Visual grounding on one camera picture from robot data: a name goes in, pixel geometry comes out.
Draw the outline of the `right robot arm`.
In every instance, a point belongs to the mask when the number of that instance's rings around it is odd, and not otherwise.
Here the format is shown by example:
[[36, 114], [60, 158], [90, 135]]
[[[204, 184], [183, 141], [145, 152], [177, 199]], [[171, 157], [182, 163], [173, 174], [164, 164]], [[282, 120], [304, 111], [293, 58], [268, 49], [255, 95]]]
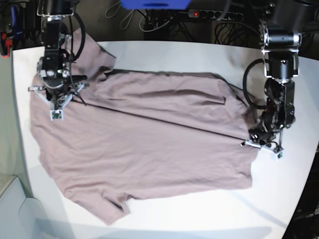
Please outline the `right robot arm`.
[[[47, 22], [41, 32], [44, 55], [37, 64], [37, 74], [42, 86], [29, 87], [49, 106], [54, 118], [61, 116], [63, 108], [74, 95], [85, 87], [86, 75], [72, 74], [72, 64], [80, 57], [85, 44], [85, 26], [76, 13], [77, 0], [41, 0], [37, 15], [45, 17]], [[81, 37], [77, 53], [73, 52], [73, 28], [66, 26], [64, 17], [75, 17], [80, 25]]]

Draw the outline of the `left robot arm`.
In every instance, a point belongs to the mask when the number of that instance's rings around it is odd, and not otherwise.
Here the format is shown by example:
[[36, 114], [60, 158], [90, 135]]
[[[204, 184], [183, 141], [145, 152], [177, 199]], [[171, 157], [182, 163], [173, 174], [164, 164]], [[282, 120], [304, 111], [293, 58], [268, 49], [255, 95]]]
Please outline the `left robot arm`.
[[[248, 24], [259, 32], [263, 57], [254, 60], [243, 76], [244, 97], [251, 108], [262, 113], [256, 125], [249, 129], [249, 139], [243, 145], [264, 148], [281, 157], [283, 130], [295, 122], [294, 77], [300, 72], [299, 48], [303, 30], [319, 7], [317, 0], [272, 0], [264, 10], [250, 6]], [[266, 104], [250, 99], [247, 79], [257, 64], [264, 67]]]

